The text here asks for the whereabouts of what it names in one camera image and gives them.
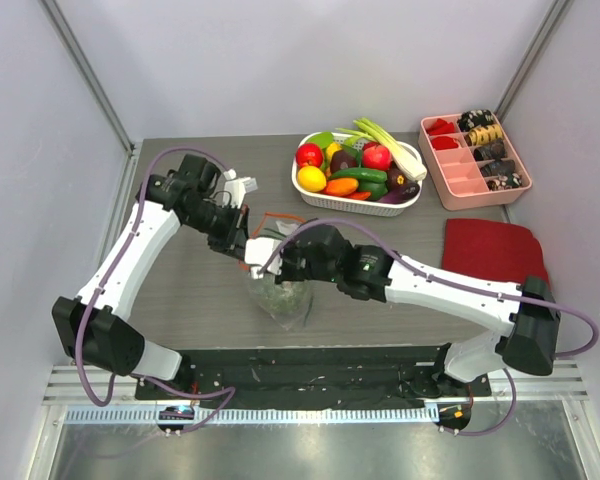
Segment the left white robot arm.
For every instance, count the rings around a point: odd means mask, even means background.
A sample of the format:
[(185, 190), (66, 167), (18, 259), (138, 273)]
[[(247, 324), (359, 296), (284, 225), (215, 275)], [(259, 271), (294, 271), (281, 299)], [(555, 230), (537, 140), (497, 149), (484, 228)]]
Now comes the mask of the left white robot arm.
[(182, 227), (206, 236), (211, 250), (241, 260), (248, 238), (247, 194), (253, 177), (187, 154), (176, 170), (148, 173), (120, 237), (94, 276), (52, 318), (65, 353), (118, 376), (148, 376), (170, 398), (185, 397), (193, 375), (181, 353), (147, 340), (128, 322), (154, 262)]

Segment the green onion toy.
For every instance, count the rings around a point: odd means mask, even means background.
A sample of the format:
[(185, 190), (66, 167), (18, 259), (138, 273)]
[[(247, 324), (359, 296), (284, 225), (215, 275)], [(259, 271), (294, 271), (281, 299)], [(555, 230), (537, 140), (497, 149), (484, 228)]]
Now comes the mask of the green onion toy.
[(284, 240), (288, 236), (292, 235), (301, 226), (301, 223), (286, 222), (282, 219), (274, 219), (273, 221), (267, 221), (257, 236)]

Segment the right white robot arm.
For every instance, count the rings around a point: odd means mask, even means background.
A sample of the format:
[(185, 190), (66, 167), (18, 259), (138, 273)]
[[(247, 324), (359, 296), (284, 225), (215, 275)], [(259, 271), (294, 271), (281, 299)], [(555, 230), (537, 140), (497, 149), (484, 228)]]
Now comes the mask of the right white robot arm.
[(431, 380), (442, 394), (507, 367), (534, 376), (553, 371), (560, 314), (541, 278), (475, 279), (417, 263), (378, 242), (352, 244), (335, 226), (318, 223), (282, 242), (266, 270), (277, 282), (330, 282), (353, 299), (416, 305), (482, 326), (483, 334), (450, 344), (438, 358)]

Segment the green cucumber toy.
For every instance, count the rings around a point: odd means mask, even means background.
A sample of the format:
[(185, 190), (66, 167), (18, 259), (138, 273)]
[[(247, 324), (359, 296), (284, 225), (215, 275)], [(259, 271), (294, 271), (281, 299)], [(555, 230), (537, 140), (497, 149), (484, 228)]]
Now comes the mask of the green cucumber toy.
[(385, 171), (364, 168), (364, 167), (354, 167), (348, 168), (344, 170), (339, 170), (338, 172), (332, 173), (330, 176), (331, 180), (341, 179), (341, 178), (352, 178), (358, 181), (366, 181), (372, 183), (384, 183), (388, 179), (388, 175)]

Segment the green melon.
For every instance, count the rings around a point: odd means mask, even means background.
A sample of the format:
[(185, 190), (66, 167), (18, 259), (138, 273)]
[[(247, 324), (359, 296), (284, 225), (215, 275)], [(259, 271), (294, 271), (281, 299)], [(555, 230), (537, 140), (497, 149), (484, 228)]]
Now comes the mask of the green melon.
[(312, 298), (311, 290), (303, 283), (276, 284), (273, 277), (248, 279), (247, 290), (251, 299), (272, 316), (295, 314)]

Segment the clear zip top bag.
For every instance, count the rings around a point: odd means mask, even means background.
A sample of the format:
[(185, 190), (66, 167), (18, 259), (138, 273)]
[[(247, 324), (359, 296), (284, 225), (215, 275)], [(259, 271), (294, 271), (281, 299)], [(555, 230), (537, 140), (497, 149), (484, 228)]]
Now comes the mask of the clear zip top bag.
[[(252, 237), (283, 240), (303, 222), (304, 219), (296, 215), (265, 212)], [(239, 262), (238, 265), (244, 272), (248, 294), (258, 307), (286, 331), (305, 327), (314, 299), (313, 289), (308, 282), (276, 284), (271, 275), (254, 279), (246, 264)]]

